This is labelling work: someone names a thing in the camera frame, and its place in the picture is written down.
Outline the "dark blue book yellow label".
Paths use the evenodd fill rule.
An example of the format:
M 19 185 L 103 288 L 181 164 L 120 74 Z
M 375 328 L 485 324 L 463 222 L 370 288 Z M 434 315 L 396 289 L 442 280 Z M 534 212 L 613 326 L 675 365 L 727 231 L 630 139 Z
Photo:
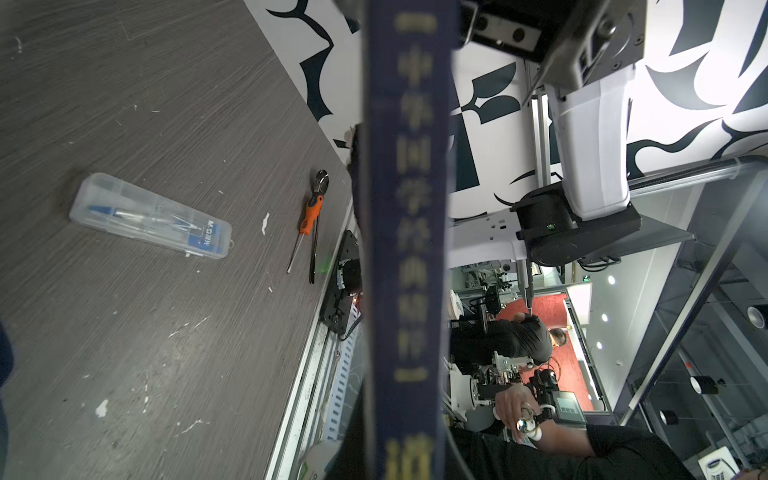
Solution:
M 439 479 L 454 1 L 364 8 L 360 207 L 369 303 L 367 462 L 375 479 Z

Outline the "navy blue student backpack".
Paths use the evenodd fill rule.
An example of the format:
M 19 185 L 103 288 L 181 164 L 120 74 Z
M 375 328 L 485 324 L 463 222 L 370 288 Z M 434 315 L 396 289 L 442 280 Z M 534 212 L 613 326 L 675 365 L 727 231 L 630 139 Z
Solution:
M 4 327 L 0 328 L 0 386 L 4 387 L 14 368 L 14 355 Z M 0 477 L 4 478 L 9 449 L 9 426 L 3 406 L 0 406 Z

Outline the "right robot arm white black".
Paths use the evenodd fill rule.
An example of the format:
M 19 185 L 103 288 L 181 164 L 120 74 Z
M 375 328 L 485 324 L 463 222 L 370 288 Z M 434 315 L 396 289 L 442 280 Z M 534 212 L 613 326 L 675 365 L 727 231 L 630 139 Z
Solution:
M 630 200 L 627 88 L 644 54 L 642 1 L 465 1 L 459 38 L 537 65 L 562 178 L 507 209 L 450 228 L 450 268 L 490 260 L 611 264 L 691 239 Z

